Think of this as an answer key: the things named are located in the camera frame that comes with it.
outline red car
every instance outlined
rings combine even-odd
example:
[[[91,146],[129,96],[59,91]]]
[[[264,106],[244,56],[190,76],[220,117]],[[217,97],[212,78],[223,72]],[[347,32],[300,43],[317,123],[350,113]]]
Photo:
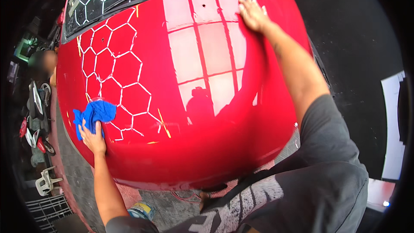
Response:
[[[257,0],[309,54],[294,0]],[[273,160],[296,129],[271,45],[246,28],[238,0],[67,0],[57,89],[73,109],[117,106],[103,125],[116,182],[140,189],[212,187]]]

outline hand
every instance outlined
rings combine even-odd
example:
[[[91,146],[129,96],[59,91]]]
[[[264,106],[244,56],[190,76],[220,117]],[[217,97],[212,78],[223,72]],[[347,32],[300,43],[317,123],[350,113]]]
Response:
[[[257,0],[238,0],[240,15],[248,28],[255,32],[263,32],[264,26],[271,22],[265,6],[260,7]]]
[[[96,134],[92,134],[86,127],[85,127],[85,119],[83,119],[82,127],[79,126],[80,135],[83,138],[83,143],[94,153],[103,154],[105,155],[106,152],[106,143],[105,140],[102,138],[102,127],[101,122],[96,122]]]

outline tiled floor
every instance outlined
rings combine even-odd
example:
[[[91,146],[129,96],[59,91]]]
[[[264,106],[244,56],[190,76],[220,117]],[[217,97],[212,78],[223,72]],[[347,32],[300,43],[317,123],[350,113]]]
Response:
[[[86,221],[85,217],[83,216],[77,204],[75,196],[72,192],[72,187],[71,187],[72,179],[71,177],[66,176],[65,167],[64,167],[64,164],[61,158],[62,153],[65,154],[67,149],[66,148],[61,149],[61,146],[59,146],[58,144],[58,138],[61,137],[61,133],[59,132],[62,132],[61,130],[62,128],[60,128],[60,126],[62,126],[62,121],[61,121],[61,118],[60,118],[60,122],[57,122],[57,119],[56,119],[56,111],[58,110],[56,106],[57,105],[56,95],[57,95],[56,88],[52,87],[53,97],[51,99],[51,108],[50,108],[50,116],[52,117],[52,132],[49,134],[49,141],[54,147],[55,152],[56,152],[56,155],[51,157],[53,165],[56,166],[56,168],[54,169],[54,172],[55,172],[56,178],[63,178],[63,181],[60,181],[59,185],[62,186],[63,192],[65,193],[65,196],[66,196],[66,199],[67,199],[67,202],[70,208],[72,209],[73,212],[78,214],[78,216],[80,217],[80,220],[82,220],[82,222],[86,225],[88,230],[90,232],[93,232],[93,230],[89,226],[88,221]]]
[[[95,202],[94,175],[91,167],[67,140],[60,112],[57,112],[56,124],[62,167],[66,181],[70,186],[73,200],[77,203],[85,222],[96,233],[104,233],[105,227]]]

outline gray t-shirt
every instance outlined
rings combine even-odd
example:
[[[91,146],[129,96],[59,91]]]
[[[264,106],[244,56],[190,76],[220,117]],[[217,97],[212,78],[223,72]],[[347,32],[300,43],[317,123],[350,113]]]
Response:
[[[368,173],[333,99],[324,95],[307,110],[301,147],[270,170],[239,183],[199,216],[166,231],[355,232],[367,202]],[[154,233],[149,221],[117,217],[107,233]]]

